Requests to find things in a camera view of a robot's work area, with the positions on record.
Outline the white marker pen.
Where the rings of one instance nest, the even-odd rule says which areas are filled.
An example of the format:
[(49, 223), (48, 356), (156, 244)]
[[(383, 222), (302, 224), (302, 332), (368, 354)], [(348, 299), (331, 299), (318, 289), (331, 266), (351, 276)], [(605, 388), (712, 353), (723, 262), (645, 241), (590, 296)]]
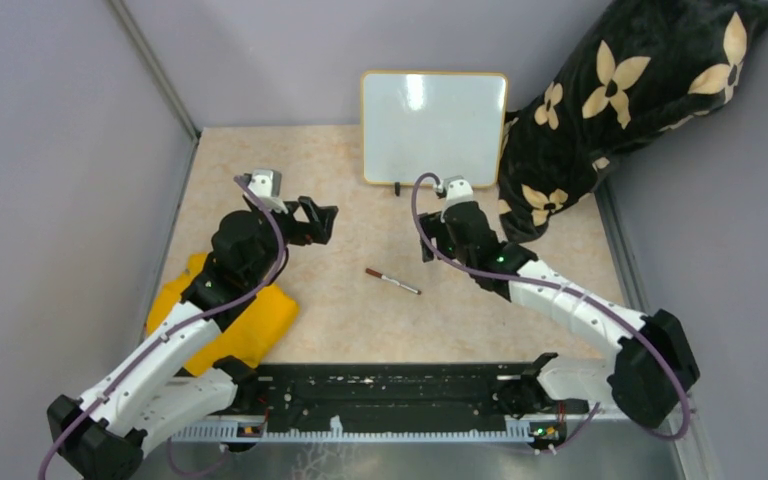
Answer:
[(406, 290), (406, 291), (408, 291), (408, 292), (410, 292), (410, 293), (412, 293), (414, 295), (421, 295), (422, 294), (421, 290), (419, 290), (419, 289), (417, 289), (415, 287), (412, 287), (412, 286), (410, 286), (410, 285), (408, 285), (408, 284), (406, 284), (404, 282), (401, 282), (400, 280), (397, 280), (395, 278), (387, 276), (387, 275), (385, 275), (385, 274), (383, 274), (383, 273), (381, 273), (381, 272), (379, 272), (377, 270), (374, 270), (372, 268), (366, 268), (365, 269), (365, 273), (370, 275), (370, 276), (372, 276), (372, 277), (375, 277), (375, 278), (377, 278), (377, 279), (379, 279), (381, 281), (393, 284), (396, 287), (404, 289), (404, 290)]

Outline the yellow-framed whiteboard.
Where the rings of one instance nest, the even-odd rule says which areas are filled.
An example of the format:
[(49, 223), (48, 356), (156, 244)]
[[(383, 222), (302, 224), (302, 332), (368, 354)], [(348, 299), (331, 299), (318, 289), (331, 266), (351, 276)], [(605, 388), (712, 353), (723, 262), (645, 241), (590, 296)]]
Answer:
[(498, 72), (369, 70), (360, 79), (363, 178), (406, 186), (421, 174), (498, 179), (509, 82)]

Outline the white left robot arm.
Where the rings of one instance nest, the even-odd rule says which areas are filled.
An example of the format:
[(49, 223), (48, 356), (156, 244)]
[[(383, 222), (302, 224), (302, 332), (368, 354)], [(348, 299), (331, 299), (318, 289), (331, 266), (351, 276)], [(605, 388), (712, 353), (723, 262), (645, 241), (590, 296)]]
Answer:
[(84, 479), (128, 479), (191, 423), (257, 406), (256, 368), (299, 314), (276, 283), (289, 249), (327, 244), (338, 208), (306, 196), (252, 194), (246, 204), (220, 220), (189, 273), (162, 288), (145, 340), (80, 396), (49, 405), (52, 446), (39, 478), (60, 457)]

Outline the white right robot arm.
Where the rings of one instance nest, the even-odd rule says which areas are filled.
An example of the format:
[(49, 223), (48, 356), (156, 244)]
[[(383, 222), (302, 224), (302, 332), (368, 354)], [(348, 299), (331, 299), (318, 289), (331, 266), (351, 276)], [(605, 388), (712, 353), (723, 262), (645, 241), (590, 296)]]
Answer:
[(548, 412), (560, 400), (591, 400), (613, 404), (647, 429), (658, 428), (674, 410), (689, 424), (690, 390), (700, 371), (674, 314), (647, 314), (577, 285), (535, 252), (500, 240), (472, 199), (433, 213), (414, 212), (412, 220), (424, 261), (443, 261), (481, 289), (546, 316), (601, 353), (599, 360), (549, 360), (523, 385), (529, 408)]

